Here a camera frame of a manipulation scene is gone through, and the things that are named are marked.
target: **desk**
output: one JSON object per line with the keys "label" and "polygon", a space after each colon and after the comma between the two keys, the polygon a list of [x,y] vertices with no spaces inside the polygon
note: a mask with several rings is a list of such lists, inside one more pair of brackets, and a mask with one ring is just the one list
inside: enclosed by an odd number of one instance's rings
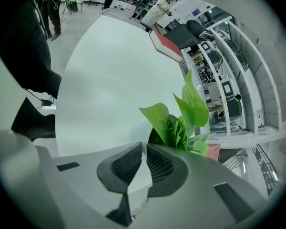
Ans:
{"label": "desk", "polygon": [[58,93],[56,139],[60,156],[147,142],[152,126],[139,107],[164,103],[179,117],[179,63],[158,52],[145,31],[102,15],[67,64]]}

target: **plant leaf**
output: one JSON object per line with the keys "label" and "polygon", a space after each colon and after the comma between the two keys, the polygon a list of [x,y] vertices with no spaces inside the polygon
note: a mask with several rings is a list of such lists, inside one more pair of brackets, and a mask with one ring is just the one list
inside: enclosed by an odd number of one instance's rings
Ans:
{"label": "plant leaf", "polygon": [[159,134],[165,145],[168,146],[168,109],[163,103],[155,104],[148,108],[139,108],[142,114],[152,124],[153,128]]}
{"label": "plant leaf", "polygon": [[170,131],[170,139],[173,143],[173,147],[177,148],[177,129],[178,129],[178,119],[173,123],[173,129]]}
{"label": "plant leaf", "polygon": [[195,131],[195,113],[191,109],[190,105],[188,105],[185,101],[177,97],[175,94],[174,97],[183,117],[186,135],[187,137],[190,137]]}
{"label": "plant leaf", "polygon": [[192,70],[190,70],[185,77],[185,86],[182,89],[182,100],[195,112],[195,125],[204,127],[209,120],[209,110],[193,85]]}
{"label": "plant leaf", "polygon": [[201,156],[205,156],[208,152],[209,146],[201,140],[197,140],[193,144],[193,149],[190,151],[191,153],[198,154]]}
{"label": "plant leaf", "polygon": [[177,149],[185,150],[187,148],[187,135],[185,127],[181,126],[178,132],[179,142],[177,143]]}
{"label": "plant leaf", "polygon": [[194,142],[197,141],[197,140],[200,140],[200,141],[203,141],[204,143],[206,142],[207,138],[210,136],[211,134],[202,134],[202,135],[196,135],[192,138],[190,138],[188,141],[187,141],[187,145],[188,145],[188,148],[189,147],[192,147]]}

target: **floor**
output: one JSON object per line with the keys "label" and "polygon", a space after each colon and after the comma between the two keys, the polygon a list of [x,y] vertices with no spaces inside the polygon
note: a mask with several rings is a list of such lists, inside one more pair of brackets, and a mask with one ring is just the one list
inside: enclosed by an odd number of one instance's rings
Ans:
{"label": "floor", "polygon": [[[81,37],[93,25],[93,23],[100,16],[102,16],[100,14],[102,11],[102,6],[92,4],[88,6],[87,4],[83,4],[82,11],[79,10],[77,13],[72,13],[72,15],[67,9],[65,10],[64,14],[62,14],[63,9],[64,4],[62,3],[60,6],[60,15],[62,20],[61,36],[52,42],[48,40],[48,45],[51,52],[51,68],[62,77],[68,64],[69,58],[71,57]],[[138,20],[129,19],[132,15],[133,13],[128,10],[109,9],[109,11],[104,16],[120,19],[136,27],[145,29],[142,25],[140,25]],[[51,31],[54,31],[51,21],[49,22]],[[51,97],[46,93],[34,94],[42,99],[50,99]],[[27,93],[27,97],[35,107],[40,107],[40,101],[38,99],[34,98],[30,93]],[[56,109],[55,105],[56,100],[54,100],[54,104],[51,107],[42,107],[38,110],[43,115],[54,114]],[[34,144],[48,148],[52,157],[59,156],[55,139],[37,139],[34,141]]]}

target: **green plant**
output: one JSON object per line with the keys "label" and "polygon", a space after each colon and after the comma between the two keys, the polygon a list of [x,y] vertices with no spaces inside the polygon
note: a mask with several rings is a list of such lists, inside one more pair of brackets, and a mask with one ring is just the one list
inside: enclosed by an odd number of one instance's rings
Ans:
{"label": "green plant", "polygon": [[150,142],[205,156],[209,134],[195,136],[195,128],[203,127],[209,120],[209,111],[192,82],[192,71],[185,77],[182,98],[173,94],[182,116],[169,115],[163,103],[149,108],[139,108],[152,124]]}

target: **white wall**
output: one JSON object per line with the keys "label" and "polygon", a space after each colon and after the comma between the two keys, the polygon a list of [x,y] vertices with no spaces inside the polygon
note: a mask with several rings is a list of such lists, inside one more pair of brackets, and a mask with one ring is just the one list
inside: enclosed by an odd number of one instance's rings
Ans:
{"label": "white wall", "polygon": [[[170,22],[175,19],[178,20],[179,23],[184,24],[188,20],[194,20],[205,12],[207,12],[209,9],[207,9],[206,7],[208,6],[210,6],[211,8],[214,7],[214,5],[204,2],[202,0],[178,0],[178,2],[171,7],[173,16],[169,17],[168,15],[164,15],[158,21],[158,24],[162,27],[166,27]],[[194,16],[192,12],[194,12],[196,9],[200,10],[200,14]]]}

